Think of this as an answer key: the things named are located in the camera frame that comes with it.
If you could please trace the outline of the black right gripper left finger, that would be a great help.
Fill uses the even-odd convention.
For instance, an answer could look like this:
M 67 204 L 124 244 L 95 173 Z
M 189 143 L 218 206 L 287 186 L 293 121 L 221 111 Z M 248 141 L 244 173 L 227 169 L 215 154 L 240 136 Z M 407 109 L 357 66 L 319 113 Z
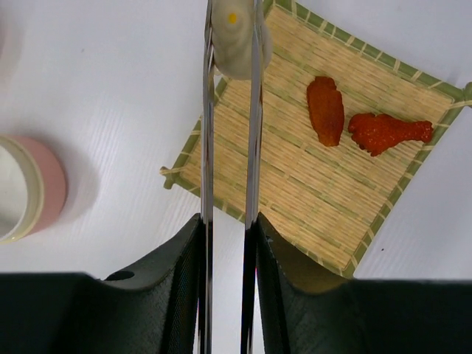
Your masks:
M 104 280 L 84 273 L 1 275 L 3 353 L 191 353 L 198 216 Z

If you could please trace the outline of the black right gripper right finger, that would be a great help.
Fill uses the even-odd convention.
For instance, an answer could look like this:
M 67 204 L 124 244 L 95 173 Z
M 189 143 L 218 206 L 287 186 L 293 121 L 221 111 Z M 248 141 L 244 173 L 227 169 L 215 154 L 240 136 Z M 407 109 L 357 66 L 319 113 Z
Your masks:
M 277 258 L 288 249 L 308 258 L 258 215 L 246 234 L 241 350 L 252 351 L 259 306 L 267 353 L 469 353 L 471 282 L 346 280 L 328 270 L 331 288 L 305 291 Z

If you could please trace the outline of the steel food tongs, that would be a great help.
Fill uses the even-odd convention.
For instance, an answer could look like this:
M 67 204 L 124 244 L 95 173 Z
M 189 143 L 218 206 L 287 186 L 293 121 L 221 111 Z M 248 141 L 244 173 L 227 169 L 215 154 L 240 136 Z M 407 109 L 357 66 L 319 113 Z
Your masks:
M 243 257 L 243 295 L 240 351 L 252 352 L 254 283 L 257 253 L 260 161 L 263 130 L 263 5 L 252 9 L 251 101 L 246 185 L 246 214 Z M 212 2 L 207 2 L 204 30 L 203 108 L 201 118 L 201 247 L 198 294 L 198 352 L 212 352 L 212 274 L 213 274 L 213 167 L 214 167 L 214 45 L 212 42 Z

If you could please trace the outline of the red chicken drumstick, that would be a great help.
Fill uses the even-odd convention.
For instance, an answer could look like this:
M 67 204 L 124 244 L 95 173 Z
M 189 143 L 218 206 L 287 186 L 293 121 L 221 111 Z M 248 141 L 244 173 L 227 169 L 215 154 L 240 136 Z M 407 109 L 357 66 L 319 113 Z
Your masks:
M 406 122 L 388 114 L 365 113 L 350 119 L 348 132 L 360 149 L 374 157 L 402 142 L 428 143 L 434 129 L 429 121 Z

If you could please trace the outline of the orange fried chicken wing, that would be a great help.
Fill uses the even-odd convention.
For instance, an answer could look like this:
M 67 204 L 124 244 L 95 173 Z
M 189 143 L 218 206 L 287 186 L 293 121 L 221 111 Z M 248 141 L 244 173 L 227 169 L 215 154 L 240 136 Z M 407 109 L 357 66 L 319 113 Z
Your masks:
M 344 129 L 344 105 L 334 79 L 315 77 L 306 96 L 310 122 L 319 142 L 326 147 L 338 146 Z

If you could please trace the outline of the white steamed bun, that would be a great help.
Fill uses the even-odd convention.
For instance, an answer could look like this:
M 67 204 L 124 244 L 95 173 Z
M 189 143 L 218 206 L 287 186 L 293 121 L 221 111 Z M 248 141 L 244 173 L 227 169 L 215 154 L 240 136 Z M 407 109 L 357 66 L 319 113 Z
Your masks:
M 214 71 L 233 80 L 262 80 L 272 38 L 261 1 L 209 1 L 204 38 L 205 80 Z

